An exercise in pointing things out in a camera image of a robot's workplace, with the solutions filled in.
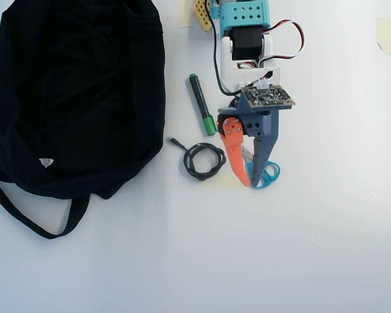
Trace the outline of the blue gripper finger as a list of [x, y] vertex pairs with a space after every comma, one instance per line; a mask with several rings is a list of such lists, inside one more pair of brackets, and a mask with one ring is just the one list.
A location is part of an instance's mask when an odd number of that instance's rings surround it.
[[273, 182], [279, 178], [279, 165], [271, 162], [270, 165], [276, 170], [274, 175], [269, 175], [268, 160], [273, 147], [278, 139], [277, 135], [256, 136], [253, 141], [253, 168], [251, 177], [251, 186], [256, 187], [259, 182], [265, 177], [265, 181]]

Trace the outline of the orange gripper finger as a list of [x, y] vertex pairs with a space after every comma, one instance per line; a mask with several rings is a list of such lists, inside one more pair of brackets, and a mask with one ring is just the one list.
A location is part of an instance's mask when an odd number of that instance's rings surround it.
[[240, 119], [238, 117], [218, 117], [218, 132], [233, 173], [244, 186], [250, 186], [250, 179], [246, 173], [242, 156], [244, 133]]

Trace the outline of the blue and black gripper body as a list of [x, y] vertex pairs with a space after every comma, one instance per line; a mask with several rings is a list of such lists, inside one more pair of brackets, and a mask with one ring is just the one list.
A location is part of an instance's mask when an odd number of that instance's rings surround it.
[[263, 118], [270, 117], [272, 110], [280, 107], [277, 102], [252, 101], [246, 97], [235, 98], [231, 104], [218, 110], [219, 133], [225, 138], [264, 136]]

